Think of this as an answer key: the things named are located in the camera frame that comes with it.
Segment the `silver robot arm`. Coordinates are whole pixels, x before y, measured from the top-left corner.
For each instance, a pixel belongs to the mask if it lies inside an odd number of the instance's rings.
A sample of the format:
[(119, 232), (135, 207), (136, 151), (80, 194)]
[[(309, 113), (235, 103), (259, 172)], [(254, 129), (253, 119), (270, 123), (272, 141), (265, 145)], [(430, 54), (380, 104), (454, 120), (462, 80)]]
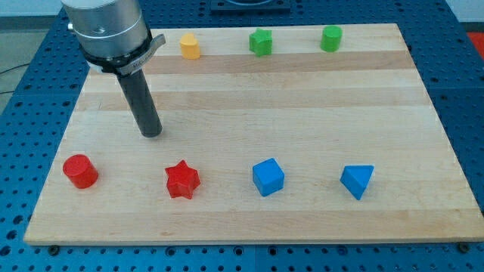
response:
[(127, 76), (139, 71), (165, 36), (153, 37), (138, 0), (62, 0), (69, 29), (90, 66)]

